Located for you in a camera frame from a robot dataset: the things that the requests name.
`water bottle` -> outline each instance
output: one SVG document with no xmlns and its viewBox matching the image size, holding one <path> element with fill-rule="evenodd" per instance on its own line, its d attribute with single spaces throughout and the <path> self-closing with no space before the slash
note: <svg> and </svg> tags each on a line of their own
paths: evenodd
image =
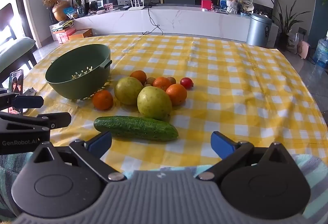
<svg viewBox="0 0 328 224">
<path fill-rule="evenodd" d="M 313 60 L 322 68 L 328 68 L 328 32 L 326 38 L 322 38 L 318 42 L 317 49 L 313 55 Z"/>
</svg>

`round green fruit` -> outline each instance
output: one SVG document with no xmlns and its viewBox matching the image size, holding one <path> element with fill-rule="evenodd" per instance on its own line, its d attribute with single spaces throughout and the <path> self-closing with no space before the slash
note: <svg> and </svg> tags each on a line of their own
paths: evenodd
<svg viewBox="0 0 328 224">
<path fill-rule="evenodd" d="M 142 83 L 133 77 L 124 77 L 118 81 L 115 86 L 115 97 L 125 105 L 136 105 Z"/>
<path fill-rule="evenodd" d="M 160 88 L 147 86 L 138 95 L 138 110 L 145 118 L 163 120 L 172 111 L 168 94 Z"/>
</svg>

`ribbed gray surface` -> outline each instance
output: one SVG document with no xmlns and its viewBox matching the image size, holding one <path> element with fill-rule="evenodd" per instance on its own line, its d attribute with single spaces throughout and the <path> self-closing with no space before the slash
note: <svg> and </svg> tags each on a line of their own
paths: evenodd
<svg viewBox="0 0 328 224">
<path fill-rule="evenodd" d="M 130 180 L 108 184 L 91 207 L 74 216 L 45 220 L 22 214 L 14 222 L 31 223 L 309 224 L 301 215 L 277 221 L 249 217 L 228 204 L 215 183 L 188 171 L 137 171 Z"/>
</svg>

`blue wall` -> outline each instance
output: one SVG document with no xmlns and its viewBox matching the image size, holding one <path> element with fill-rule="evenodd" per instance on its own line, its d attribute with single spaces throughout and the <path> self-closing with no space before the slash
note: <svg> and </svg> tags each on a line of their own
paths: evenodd
<svg viewBox="0 0 328 224">
<path fill-rule="evenodd" d="M 309 33 L 308 43 L 311 48 L 316 48 L 318 41 L 324 38 L 328 30 L 328 3 L 322 5 L 322 0 L 316 0 L 312 26 Z"/>
</svg>

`tiled floor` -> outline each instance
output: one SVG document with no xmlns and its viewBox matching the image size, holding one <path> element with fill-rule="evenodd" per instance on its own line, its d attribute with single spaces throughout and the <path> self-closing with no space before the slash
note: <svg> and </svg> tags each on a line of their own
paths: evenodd
<svg viewBox="0 0 328 224">
<path fill-rule="evenodd" d="M 54 41 L 36 50 L 33 53 L 35 60 L 39 62 L 58 46 L 58 41 Z M 321 67 L 311 64 L 308 60 L 301 59 L 298 55 L 288 51 L 284 52 L 283 55 L 301 76 L 304 84 L 317 102 L 320 111 L 324 112 L 328 110 L 328 74 Z M 29 73 L 26 65 L 22 66 L 22 68 L 24 69 L 25 75 Z M 3 85 L 4 87 L 8 86 L 8 80 Z"/>
</svg>

